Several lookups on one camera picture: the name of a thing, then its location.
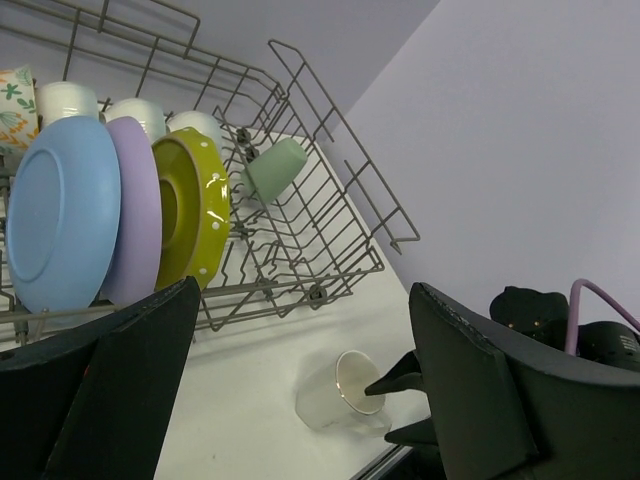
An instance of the green plate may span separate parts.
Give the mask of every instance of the green plate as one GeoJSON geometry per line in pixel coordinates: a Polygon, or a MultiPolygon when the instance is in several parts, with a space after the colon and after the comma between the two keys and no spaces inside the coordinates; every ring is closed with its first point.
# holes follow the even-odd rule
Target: green plate
{"type": "Polygon", "coordinates": [[[213,140],[193,128],[153,145],[162,200],[162,257],[156,289],[194,276],[200,289],[213,279],[229,236],[227,172],[213,140]]]}

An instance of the gray wall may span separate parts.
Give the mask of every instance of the gray wall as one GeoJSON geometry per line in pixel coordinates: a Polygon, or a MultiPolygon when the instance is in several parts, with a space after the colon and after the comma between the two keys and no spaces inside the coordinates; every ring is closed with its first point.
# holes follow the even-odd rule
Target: gray wall
{"type": "MultiPolygon", "coordinates": [[[[98,11],[101,6],[99,0],[75,3],[95,7],[98,11]]],[[[169,0],[169,3],[202,18],[197,45],[269,71],[275,70],[276,75],[281,73],[279,63],[268,49],[267,40],[277,38],[297,46],[320,72],[336,102],[346,111],[431,12],[437,0],[169,0]]],[[[109,14],[185,41],[194,23],[146,0],[113,0],[109,14]]],[[[6,3],[0,4],[0,22],[28,24],[36,31],[55,33],[55,38],[68,38],[68,32],[56,25],[31,23],[31,19],[6,3]]],[[[92,43],[92,39],[84,38],[86,36],[80,32],[78,41],[92,43]]],[[[30,62],[41,82],[58,80],[61,76],[64,50],[52,52],[38,45],[18,42],[1,30],[0,42],[3,66],[30,62]]],[[[126,55],[135,58],[135,52],[126,52],[126,55]]],[[[72,65],[70,74],[70,79],[87,82],[99,94],[116,98],[135,92],[135,79],[139,75],[136,72],[129,78],[119,72],[105,73],[97,64],[77,62],[72,65]]],[[[171,98],[174,95],[166,95],[166,88],[163,88],[146,89],[143,96],[163,102],[166,109],[179,109],[182,99],[171,98]]]]}
{"type": "Polygon", "coordinates": [[[487,313],[505,285],[584,276],[640,312],[638,25],[634,0],[435,8],[348,114],[423,236],[386,249],[406,286],[487,313]]]}

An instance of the dish rack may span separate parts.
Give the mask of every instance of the dish rack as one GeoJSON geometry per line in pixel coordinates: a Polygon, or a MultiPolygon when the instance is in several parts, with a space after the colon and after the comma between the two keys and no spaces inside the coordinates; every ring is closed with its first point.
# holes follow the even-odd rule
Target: dish rack
{"type": "MultiPolygon", "coordinates": [[[[167,85],[179,84],[184,92],[181,96],[192,94],[195,98],[183,110],[210,112],[220,123],[222,159],[233,185],[232,229],[218,274],[202,292],[196,328],[218,331],[225,325],[259,317],[285,317],[297,307],[320,308],[352,295],[353,287],[366,275],[384,269],[374,234],[399,254],[404,242],[420,239],[371,157],[295,47],[277,40],[268,42],[282,67],[286,79],[283,84],[263,69],[196,46],[201,19],[161,0],[149,0],[145,8],[158,9],[171,23],[193,24],[184,40],[114,18],[109,14],[109,0],[103,0],[94,10],[65,0],[4,3],[4,8],[34,20],[64,26],[66,38],[61,39],[42,34],[43,29],[15,22],[3,24],[0,19],[0,31],[62,50],[62,80],[74,79],[70,68],[76,59],[91,58],[105,68],[119,68],[129,75],[135,72],[136,82],[129,96],[144,98],[151,78],[167,85]],[[115,55],[106,48],[110,43],[143,52],[144,56],[132,60],[128,55],[115,55]],[[357,151],[357,158],[344,160],[349,172],[344,183],[339,182],[318,146],[321,141],[334,141],[331,128],[339,123],[357,151]],[[309,160],[288,190],[265,205],[255,195],[243,194],[240,172],[260,151],[284,136],[299,141],[309,160]],[[377,198],[380,192],[384,194],[385,208],[370,195],[374,190],[377,198]],[[349,195],[354,192],[375,219],[369,221],[370,229],[351,203],[349,195]]],[[[37,65],[33,67],[37,81],[37,65]]],[[[104,98],[100,103],[104,111],[113,101],[104,98]]],[[[165,112],[167,118],[174,114],[165,112]]],[[[5,168],[4,161],[1,167],[0,195],[7,212],[15,172],[5,168]]],[[[0,330],[0,341],[24,345],[68,328],[69,322],[59,322],[61,317],[95,318],[119,308],[98,297],[84,310],[27,312],[15,297],[7,273],[5,225],[6,214],[0,219],[0,327],[5,327],[0,330]]]]}

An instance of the white cup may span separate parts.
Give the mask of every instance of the white cup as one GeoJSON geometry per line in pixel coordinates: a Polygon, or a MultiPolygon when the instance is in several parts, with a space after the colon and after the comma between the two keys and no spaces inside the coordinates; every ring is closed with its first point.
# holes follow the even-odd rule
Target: white cup
{"type": "Polygon", "coordinates": [[[164,124],[164,113],[162,108],[153,102],[142,98],[129,98],[122,100],[104,112],[107,122],[120,117],[135,118],[151,143],[163,137],[167,133],[167,126],[164,124]]]}
{"type": "Polygon", "coordinates": [[[190,112],[181,112],[175,117],[172,117],[167,122],[169,130],[175,132],[176,130],[182,130],[183,128],[192,127],[195,128],[205,137],[209,137],[213,140],[213,143],[218,150],[220,158],[222,158],[222,130],[218,121],[212,116],[206,113],[197,112],[191,110],[190,112]]]}
{"type": "Polygon", "coordinates": [[[362,352],[345,352],[309,377],[298,390],[296,413],[311,429],[349,429],[371,437],[391,430],[383,411],[385,396],[366,396],[364,389],[380,379],[380,372],[362,352]]]}
{"type": "Polygon", "coordinates": [[[55,82],[36,88],[36,108],[42,116],[42,128],[65,117],[99,117],[94,91],[73,82],[55,82]]]}

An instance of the blue plate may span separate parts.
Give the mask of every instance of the blue plate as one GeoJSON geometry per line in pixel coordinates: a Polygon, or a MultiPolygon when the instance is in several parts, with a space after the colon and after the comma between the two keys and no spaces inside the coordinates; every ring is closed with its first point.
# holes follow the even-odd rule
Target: blue plate
{"type": "Polygon", "coordinates": [[[31,312],[89,306],[107,274],[120,219],[120,169],[107,129],[60,119],[27,150],[9,199],[9,274],[31,312]]]}

